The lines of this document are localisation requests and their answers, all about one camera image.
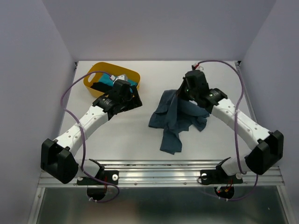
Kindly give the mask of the dark blue-grey t shirt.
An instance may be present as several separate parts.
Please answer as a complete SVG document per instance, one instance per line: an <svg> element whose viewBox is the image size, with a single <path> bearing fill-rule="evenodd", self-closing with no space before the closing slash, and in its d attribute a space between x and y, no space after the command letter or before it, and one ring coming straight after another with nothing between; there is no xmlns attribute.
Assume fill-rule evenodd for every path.
<svg viewBox="0 0 299 224"><path fill-rule="evenodd" d="M182 151L179 134L188 131L190 126L203 131L208 117L205 109L178 98L176 90L166 90L150 117L149 127L163 129L160 151L174 155Z"/></svg>

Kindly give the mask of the yellow plastic basket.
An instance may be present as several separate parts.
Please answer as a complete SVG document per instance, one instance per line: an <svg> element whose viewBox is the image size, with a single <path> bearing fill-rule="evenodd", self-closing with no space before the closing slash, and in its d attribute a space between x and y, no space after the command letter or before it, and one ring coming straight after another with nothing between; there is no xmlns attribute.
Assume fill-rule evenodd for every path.
<svg viewBox="0 0 299 224"><path fill-rule="evenodd" d="M135 85L137 89L140 86L140 75L137 72L114 64L96 63L89 70L89 73L90 75L83 79L83 83L94 98L98 98L112 89L114 80L121 75L125 75L128 78L128 82L131 85Z"/></svg>

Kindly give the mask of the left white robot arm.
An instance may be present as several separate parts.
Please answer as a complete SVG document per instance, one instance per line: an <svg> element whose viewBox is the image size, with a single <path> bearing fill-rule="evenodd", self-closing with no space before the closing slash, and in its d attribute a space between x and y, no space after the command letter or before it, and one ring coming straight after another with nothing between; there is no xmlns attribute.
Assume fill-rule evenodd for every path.
<svg viewBox="0 0 299 224"><path fill-rule="evenodd" d="M142 106L137 87L117 80L108 92L98 97L81 119L54 140L46 139L41 147L41 169L63 184L69 183L84 162L75 155L86 140L113 116Z"/></svg>

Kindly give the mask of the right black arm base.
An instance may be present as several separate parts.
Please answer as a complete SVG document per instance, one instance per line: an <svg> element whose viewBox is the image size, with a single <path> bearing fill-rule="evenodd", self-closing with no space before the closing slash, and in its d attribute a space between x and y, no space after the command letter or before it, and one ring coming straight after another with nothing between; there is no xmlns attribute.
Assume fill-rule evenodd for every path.
<svg viewBox="0 0 299 224"><path fill-rule="evenodd" d="M224 171L218 169L204 169L200 171L197 182L202 185L226 185L242 184L242 177L238 179L236 175L228 176Z"/></svg>

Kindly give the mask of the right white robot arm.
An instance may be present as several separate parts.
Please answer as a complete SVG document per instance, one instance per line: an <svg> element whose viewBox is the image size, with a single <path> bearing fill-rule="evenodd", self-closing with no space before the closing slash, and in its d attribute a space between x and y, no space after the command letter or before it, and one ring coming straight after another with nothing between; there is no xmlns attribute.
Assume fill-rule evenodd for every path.
<svg viewBox="0 0 299 224"><path fill-rule="evenodd" d="M226 182L237 173L250 172L263 175L283 156L284 136L276 130L260 126L239 111L232 101L218 88L209 88L205 74L192 70L185 74L178 89L178 97L192 100L208 113L215 116L241 137L251 152L224 159L212 171L212 176L220 182Z"/></svg>

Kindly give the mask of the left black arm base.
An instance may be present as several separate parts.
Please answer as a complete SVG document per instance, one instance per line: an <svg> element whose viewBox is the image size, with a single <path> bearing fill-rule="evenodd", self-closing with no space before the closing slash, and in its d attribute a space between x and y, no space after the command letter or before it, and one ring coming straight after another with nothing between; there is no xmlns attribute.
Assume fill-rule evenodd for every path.
<svg viewBox="0 0 299 224"><path fill-rule="evenodd" d="M118 170L109 170L104 167L104 165L100 164L98 161L89 159L84 161L84 171L86 171L89 175L87 176L79 166L79 170L76 174L77 185L79 186L100 186L104 185L101 182L98 182L96 179L101 180L102 182L111 183L114 185L118 185L119 183L119 171Z"/></svg>

